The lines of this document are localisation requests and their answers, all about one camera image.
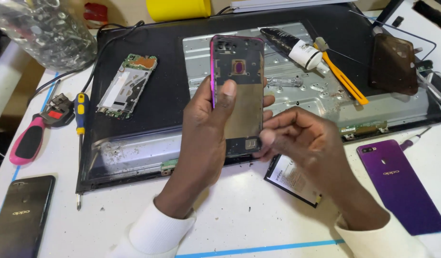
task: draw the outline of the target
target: white sleeve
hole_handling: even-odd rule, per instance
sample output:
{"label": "white sleeve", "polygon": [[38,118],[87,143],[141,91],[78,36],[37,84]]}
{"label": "white sleeve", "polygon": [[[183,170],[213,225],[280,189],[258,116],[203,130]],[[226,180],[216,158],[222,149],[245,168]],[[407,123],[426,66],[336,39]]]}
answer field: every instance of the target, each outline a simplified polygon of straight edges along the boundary
{"label": "white sleeve", "polygon": [[109,250],[106,257],[173,258],[179,242],[196,219],[194,210],[185,220],[170,218],[151,202],[139,219],[126,227],[119,243]]}
{"label": "white sleeve", "polygon": [[342,216],[335,229],[356,258],[431,258],[432,255],[417,238],[411,236],[390,212],[390,221],[381,229],[350,231]]}

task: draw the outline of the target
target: yellow spudger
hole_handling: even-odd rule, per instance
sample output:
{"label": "yellow spudger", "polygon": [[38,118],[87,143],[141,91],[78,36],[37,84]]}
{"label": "yellow spudger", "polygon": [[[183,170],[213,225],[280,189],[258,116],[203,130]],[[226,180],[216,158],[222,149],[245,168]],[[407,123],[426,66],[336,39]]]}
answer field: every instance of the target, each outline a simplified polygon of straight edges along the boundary
{"label": "yellow spudger", "polygon": [[[318,49],[318,46],[316,43],[313,44],[316,49]],[[331,68],[332,72],[335,74],[335,76],[338,78],[338,80],[345,86],[345,88],[355,97],[355,99],[359,102],[361,105],[365,105],[369,103],[369,101],[366,99],[366,97],[361,93],[361,91],[356,88],[356,86],[348,79],[348,77],[345,76],[342,71],[338,67],[336,67],[332,61],[329,59],[329,56],[326,52],[322,53],[322,59],[326,61],[329,68]]]}

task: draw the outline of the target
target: oppo logo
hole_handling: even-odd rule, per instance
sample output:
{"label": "oppo logo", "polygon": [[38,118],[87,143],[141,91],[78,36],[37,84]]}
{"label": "oppo logo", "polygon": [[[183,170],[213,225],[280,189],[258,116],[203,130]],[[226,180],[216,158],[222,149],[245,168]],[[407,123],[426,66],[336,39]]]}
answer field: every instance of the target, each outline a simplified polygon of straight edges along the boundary
{"label": "oppo logo", "polygon": [[14,212],[12,213],[13,215],[20,215],[20,214],[25,214],[25,213],[29,213],[30,211],[22,211],[22,212]]}
{"label": "oppo logo", "polygon": [[392,175],[392,174],[394,174],[394,173],[399,173],[399,170],[396,170],[396,171],[390,171],[390,172],[386,172],[386,173],[383,173],[384,175]]}

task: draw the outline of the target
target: purple phone back cover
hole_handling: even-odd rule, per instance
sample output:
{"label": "purple phone back cover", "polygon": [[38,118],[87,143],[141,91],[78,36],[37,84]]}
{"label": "purple phone back cover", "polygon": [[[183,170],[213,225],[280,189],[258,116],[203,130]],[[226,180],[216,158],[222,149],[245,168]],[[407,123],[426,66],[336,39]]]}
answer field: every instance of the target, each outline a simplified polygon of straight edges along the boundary
{"label": "purple phone back cover", "polygon": [[[369,147],[376,149],[362,152]],[[412,236],[441,231],[441,214],[395,140],[360,146],[357,151],[383,204]]]}

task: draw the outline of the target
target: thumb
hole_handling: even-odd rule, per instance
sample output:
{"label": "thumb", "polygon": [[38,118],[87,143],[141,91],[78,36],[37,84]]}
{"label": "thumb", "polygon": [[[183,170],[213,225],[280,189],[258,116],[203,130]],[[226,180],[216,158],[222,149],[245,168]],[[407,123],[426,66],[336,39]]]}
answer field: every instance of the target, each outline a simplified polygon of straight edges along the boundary
{"label": "thumb", "polygon": [[270,146],[278,153],[290,157],[294,162],[302,167],[307,167],[317,161],[317,155],[299,143],[282,134],[277,134],[271,129],[264,129],[260,132],[260,140],[264,145]]}
{"label": "thumb", "polygon": [[224,127],[227,119],[235,107],[235,97],[237,96],[237,83],[233,80],[225,81],[220,92],[217,94],[217,102],[209,115],[209,123],[215,126]]}

